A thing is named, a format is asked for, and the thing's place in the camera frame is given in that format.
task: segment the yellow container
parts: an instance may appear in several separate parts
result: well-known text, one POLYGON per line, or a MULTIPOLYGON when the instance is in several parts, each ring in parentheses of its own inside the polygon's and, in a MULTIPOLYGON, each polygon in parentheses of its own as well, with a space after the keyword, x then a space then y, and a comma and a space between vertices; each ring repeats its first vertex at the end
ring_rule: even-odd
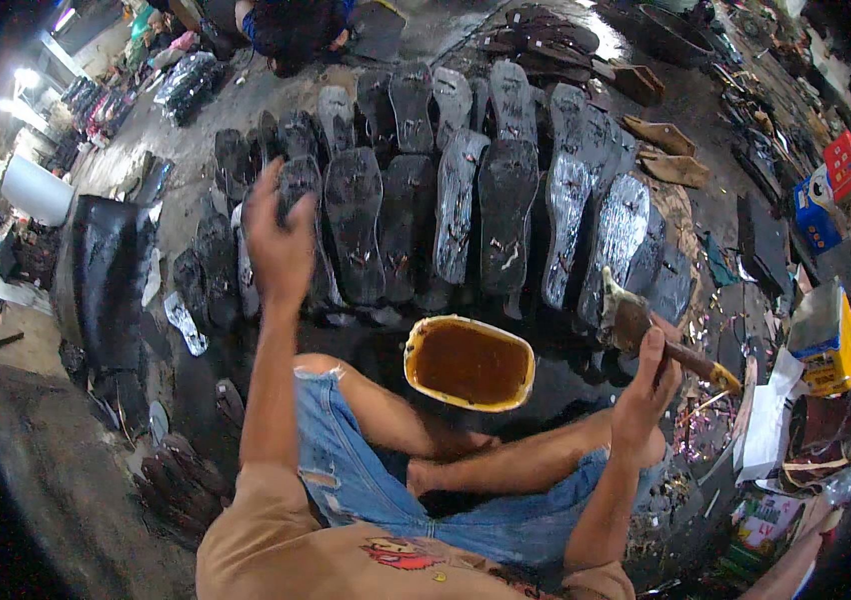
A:
POLYGON ((838 277, 803 296, 788 351, 805 364, 802 378, 813 396, 851 389, 851 306, 838 277))
POLYGON ((480 320, 443 315, 412 327, 404 370, 409 385, 437 401, 502 413, 528 400, 536 358, 521 337, 480 320))

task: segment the brush handle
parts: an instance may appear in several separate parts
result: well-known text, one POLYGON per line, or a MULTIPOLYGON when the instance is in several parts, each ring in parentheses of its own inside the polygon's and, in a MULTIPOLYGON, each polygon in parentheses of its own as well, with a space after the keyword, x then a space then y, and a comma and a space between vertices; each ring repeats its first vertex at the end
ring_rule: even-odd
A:
POLYGON ((733 394, 738 394, 743 390, 743 384, 729 372, 728 368, 706 358, 706 355, 702 352, 696 352, 681 343, 665 340, 663 355, 677 361, 699 378, 714 383, 722 390, 729 390, 733 394))

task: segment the red box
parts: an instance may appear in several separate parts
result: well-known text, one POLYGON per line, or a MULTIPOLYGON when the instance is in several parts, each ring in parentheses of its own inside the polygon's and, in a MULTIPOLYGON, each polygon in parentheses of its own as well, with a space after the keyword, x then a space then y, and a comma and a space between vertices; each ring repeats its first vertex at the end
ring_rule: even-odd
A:
POLYGON ((851 133, 846 129, 823 152, 835 200, 851 192, 851 133))

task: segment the tan t-shirt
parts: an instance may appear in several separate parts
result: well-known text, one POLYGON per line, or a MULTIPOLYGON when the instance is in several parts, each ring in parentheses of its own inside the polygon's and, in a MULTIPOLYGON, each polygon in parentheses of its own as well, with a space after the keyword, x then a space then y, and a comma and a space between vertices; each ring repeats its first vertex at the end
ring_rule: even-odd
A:
MULTIPOLYGON (((242 469, 235 501, 199 547, 195 579, 202 600, 553 597, 437 539, 395 537, 363 522, 323 529, 299 479, 265 463, 242 469)), ((563 585, 575 600, 635 598, 618 562, 573 573, 563 585)))

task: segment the white roll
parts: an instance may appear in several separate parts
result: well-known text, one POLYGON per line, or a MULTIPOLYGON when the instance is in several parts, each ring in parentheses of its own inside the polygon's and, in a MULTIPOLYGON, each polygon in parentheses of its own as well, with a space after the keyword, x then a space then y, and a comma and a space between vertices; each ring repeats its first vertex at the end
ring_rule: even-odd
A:
POLYGON ((35 162, 18 154, 2 177, 2 197, 42 223, 58 227, 66 222, 75 188, 35 162))

